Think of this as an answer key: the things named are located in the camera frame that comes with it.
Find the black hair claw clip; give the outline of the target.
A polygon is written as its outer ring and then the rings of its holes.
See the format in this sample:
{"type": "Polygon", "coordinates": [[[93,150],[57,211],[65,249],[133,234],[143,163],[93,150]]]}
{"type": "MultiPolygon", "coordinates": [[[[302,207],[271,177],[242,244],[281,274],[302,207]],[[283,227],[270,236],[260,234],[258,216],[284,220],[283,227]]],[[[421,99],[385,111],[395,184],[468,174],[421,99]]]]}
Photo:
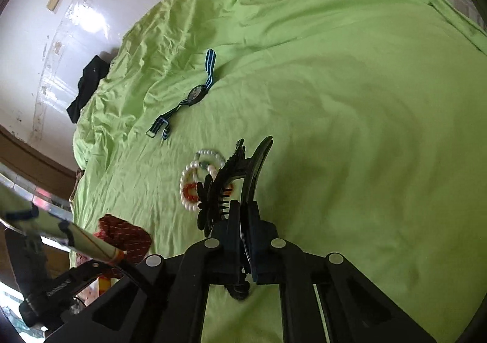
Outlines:
{"type": "Polygon", "coordinates": [[[223,166],[214,173],[208,173],[203,181],[196,185],[199,199],[196,224],[207,238],[211,238],[217,223],[229,217],[230,202],[239,202],[242,270],[239,283],[224,285],[229,295],[238,301],[245,300],[250,294],[248,278],[252,277],[252,274],[249,264],[248,213],[251,203],[256,202],[258,178],[272,145],[273,138],[268,136],[251,155],[247,155],[244,140],[238,140],[233,154],[223,166]]]}

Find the red jewelry tray box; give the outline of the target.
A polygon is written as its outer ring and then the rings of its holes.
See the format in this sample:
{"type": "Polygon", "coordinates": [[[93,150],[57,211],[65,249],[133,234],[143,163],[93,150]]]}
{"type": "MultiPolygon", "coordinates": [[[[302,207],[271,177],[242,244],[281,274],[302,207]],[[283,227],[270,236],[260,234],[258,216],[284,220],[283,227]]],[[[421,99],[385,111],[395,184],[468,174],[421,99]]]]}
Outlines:
{"type": "Polygon", "coordinates": [[[1,208],[1,222],[19,233],[47,237],[108,265],[117,265],[125,258],[124,251],[32,202],[20,209],[1,208]]]}

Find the red polka dot scrunchie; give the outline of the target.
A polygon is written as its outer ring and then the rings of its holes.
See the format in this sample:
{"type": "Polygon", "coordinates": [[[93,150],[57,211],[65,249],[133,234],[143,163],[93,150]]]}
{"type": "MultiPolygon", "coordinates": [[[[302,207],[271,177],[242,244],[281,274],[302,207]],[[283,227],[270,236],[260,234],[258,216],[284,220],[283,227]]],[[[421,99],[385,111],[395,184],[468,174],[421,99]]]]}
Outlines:
{"type": "Polygon", "coordinates": [[[152,245],[152,238],[144,229],[111,214],[98,220],[95,236],[124,251],[126,259],[133,265],[145,258],[152,245]]]}

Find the green bed sheet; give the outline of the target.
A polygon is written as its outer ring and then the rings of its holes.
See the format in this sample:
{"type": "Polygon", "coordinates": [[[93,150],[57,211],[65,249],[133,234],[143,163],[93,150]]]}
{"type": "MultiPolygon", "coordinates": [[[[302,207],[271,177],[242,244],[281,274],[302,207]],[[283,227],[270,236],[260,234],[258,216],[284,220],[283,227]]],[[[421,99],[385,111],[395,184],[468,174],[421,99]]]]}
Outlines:
{"type": "Polygon", "coordinates": [[[152,250],[202,239],[179,180],[199,149],[274,143],[255,193],[307,252],[338,251],[439,342],[486,293],[486,33],[447,0],[163,0],[124,36],[73,136],[75,223],[152,250]],[[153,121],[215,83],[150,138],[153,121]]]}

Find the black garment on bed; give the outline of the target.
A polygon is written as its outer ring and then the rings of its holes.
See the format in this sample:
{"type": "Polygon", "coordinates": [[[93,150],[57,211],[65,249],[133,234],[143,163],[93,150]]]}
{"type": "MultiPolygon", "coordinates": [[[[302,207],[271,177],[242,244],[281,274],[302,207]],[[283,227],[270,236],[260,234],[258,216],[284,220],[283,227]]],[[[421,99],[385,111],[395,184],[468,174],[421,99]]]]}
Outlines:
{"type": "Polygon", "coordinates": [[[100,81],[108,75],[109,67],[110,65],[106,61],[95,55],[82,70],[78,82],[78,95],[66,109],[73,124],[78,123],[82,109],[97,90],[100,81]]]}

